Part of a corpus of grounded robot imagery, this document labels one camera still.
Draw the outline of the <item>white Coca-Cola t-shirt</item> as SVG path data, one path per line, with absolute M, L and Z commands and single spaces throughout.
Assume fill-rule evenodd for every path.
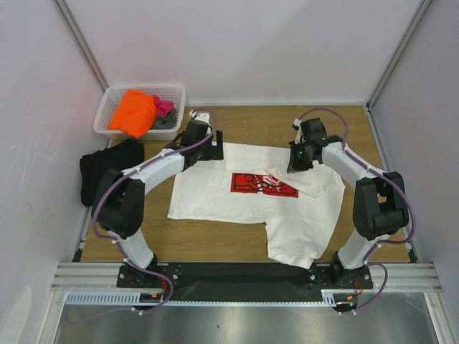
M 223 160 L 176 175 L 168 217 L 264 223 L 268 257 L 308 269 L 331 240 L 345 185 L 320 163 L 289 173 L 289 156 L 287 148 L 225 143 Z

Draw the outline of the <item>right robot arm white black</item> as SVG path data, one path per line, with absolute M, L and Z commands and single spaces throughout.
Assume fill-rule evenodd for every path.
M 328 135 L 318 118 L 297 118 L 293 128 L 297 135 L 290 142 L 287 171 L 307 171 L 320 163 L 332 168 L 354 190 L 354 231 L 333 255 L 326 283 L 340 289 L 365 285 L 370 256 L 410 220 L 403 177 L 368 164 L 343 138 Z

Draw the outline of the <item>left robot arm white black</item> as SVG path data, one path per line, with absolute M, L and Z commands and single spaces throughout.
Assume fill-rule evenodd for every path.
M 222 159 L 222 131 L 214 116 L 199 108 L 184 132 L 153 158 L 103 174 L 92 208 L 93 231 L 117 245 L 124 262 L 134 268 L 132 276 L 139 285 L 149 287 L 159 275 L 156 255 L 141 231 L 146 195 L 198 161 Z

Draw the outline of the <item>grey t-shirt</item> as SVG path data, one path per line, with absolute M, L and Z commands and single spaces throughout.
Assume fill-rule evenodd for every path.
M 165 117 L 157 118 L 151 126 L 152 130 L 168 130 L 172 129 L 177 124 L 178 111 L 176 109 L 170 111 Z

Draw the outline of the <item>pink t-shirt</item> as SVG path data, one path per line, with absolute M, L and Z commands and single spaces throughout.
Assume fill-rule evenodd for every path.
M 153 95 L 153 102 L 156 107 L 156 113 L 159 117 L 166 117 L 175 109 L 174 104 L 170 101 L 162 100 L 159 96 Z

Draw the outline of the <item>white plastic basket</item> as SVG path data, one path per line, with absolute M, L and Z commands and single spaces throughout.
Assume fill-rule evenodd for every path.
M 184 117 L 186 89 L 179 84 L 120 84 L 110 86 L 104 93 L 95 115 L 93 130 L 113 140 L 125 140 L 128 135 L 121 130 L 109 130 L 108 124 L 128 90 L 139 90 L 147 95 L 157 95 L 161 100 L 170 101 L 177 111 L 176 122 L 169 129 L 153 129 L 140 137 L 141 140 L 172 140 L 178 133 Z

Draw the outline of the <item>orange t-shirt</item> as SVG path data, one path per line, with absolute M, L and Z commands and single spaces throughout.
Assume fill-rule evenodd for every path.
M 139 90 L 127 90 L 116 108 L 109 130 L 120 130 L 134 138 L 147 134 L 157 119 L 153 95 Z

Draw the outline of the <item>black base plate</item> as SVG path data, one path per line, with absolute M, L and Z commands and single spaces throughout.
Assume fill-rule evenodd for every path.
M 329 263 L 310 269 L 281 263 L 169 262 L 156 271 L 174 286 L 178 302 L 315 302 L 322 290 L 343 292 L 373 288 L 369 269 L 337 272 Z

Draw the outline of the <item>aluminium frame rail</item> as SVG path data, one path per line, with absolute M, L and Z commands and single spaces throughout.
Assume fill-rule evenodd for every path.
M 51 283 L 52 290 L 115 290 L 120 279 L 120 262 L 70 262 L 58 265 Z M 186 276 L 206 275 L 243 276 L 256 274 L 273 276 L 305 273 L 301 268 L 278 263 L 230 263 L 230 262 L 178 262 L 160 263 L 164 275 L 171 280 L 182 281 Z M 388 274 L 385 292 L 441 292 L 437 272 L 432 263 L 386 263 L 383 268 L 373 263 L 370 277 L 375 288 L 380 287 L 384 275 Z

